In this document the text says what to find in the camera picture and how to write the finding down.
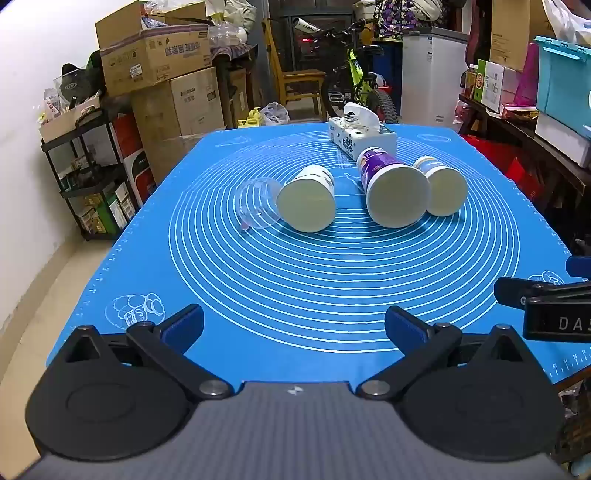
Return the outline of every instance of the purple labeled cup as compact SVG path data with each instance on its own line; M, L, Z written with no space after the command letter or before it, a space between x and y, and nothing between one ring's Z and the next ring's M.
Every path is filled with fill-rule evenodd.
M363 150L357 157L357 168L369 215L377 224L402 228L419 220L427 210L431 190L419 169L378 147Z

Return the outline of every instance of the teal storage bin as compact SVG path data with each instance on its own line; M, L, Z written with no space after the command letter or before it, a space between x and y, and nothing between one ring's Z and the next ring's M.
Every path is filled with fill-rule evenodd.
M538 110L591 138L591 49L547 37L540 45Z

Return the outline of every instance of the plastic cup lid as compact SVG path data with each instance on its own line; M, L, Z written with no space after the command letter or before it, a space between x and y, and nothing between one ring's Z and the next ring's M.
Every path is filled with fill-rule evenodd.
M274 179L253 179L236 189L234 205L242 230L266 228L279 221L277 195L281 184Z

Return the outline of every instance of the white refrigerator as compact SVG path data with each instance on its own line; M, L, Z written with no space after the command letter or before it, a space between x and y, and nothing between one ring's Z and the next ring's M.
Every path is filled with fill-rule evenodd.
M454 128L467 41L466 34L436 27L402 37L402 123Z

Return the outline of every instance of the white wall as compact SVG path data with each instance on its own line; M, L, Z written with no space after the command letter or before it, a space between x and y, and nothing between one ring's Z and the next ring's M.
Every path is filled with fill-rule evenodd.
M98 48L95 22L130 2L13 0L0 12L0 327L75 226L34 107L64 63L83 66Z

